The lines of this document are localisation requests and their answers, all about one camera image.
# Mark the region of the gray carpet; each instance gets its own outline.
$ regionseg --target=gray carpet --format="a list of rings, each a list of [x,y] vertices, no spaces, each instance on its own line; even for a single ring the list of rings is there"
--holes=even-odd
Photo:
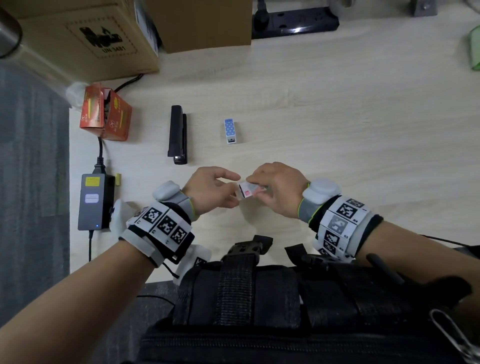
[[[69,273],[68,129],[60,97],[0,66],[0,326]],[[176,299],[171,282],[146,284],[142,293]],[[93,362],[134,359],[141,334],[170,309],[160,299],[137,298]]]

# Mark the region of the yellow object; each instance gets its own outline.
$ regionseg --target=yellow object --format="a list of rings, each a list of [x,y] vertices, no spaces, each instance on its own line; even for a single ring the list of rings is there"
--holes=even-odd
[[[98,187],[100,186],[100,177],[86,177],[85,187]]]

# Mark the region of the black backpack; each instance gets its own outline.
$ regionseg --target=black backpack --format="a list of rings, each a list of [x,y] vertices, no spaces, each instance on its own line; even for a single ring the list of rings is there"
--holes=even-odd
[[[421,286],[375,255],[364,268],[302,244],[287,248],[295,267],[258,267],[271,244],[256,235],[188,271],[175,307],[142,337],[137,363],[465,362],[432,322],[471,293],[463,279]]]

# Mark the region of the light wood desk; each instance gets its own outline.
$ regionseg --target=light wood desk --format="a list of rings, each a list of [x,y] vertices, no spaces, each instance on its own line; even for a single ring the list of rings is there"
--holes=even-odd
[[[127,142],[106,141],[106,165],[122,174],[117,196],[145,206],[152,191],[185,184],[200,166],[247,177],[272,161],[343,192],[418,233],[477,244],[480,236],[480,73],[466,36],[480,18],[463,4],[431,18],[342,23],[336,32],[257,40],[251,47],[162,55],[161,72],[121,91],[133,107]],[[167,157],[170,108],[188,114],[189,164]],[[228,146],[233,118],[239,144]],[[88,260],[77,231],[80,180],[96,138],[70,115],[71,271]],[[310,245],[306,224],[255,201],[217,209],[194,223],[195,243],[219,259],[254,234],[272,236],[261,264],[289,264],[284,247]],[[93,256],[116,240],[96,232]],[[171,279],[156,269],[152,281]]]

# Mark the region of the forearm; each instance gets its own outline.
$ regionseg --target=forearm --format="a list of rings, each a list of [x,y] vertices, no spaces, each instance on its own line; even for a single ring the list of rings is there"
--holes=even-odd
[[[357,253],[357,261],[368,265],[366,255],[377,254],[393,270],[419,283],[458,276],[471,286],[473,294],[458,305],[457,311],[480,332],[480,261],[424,236],[389,222],[382,222]]]
[[[135,298],[153,269],[128,242],[118,242],[0,329],[0,362],[81,362]]]

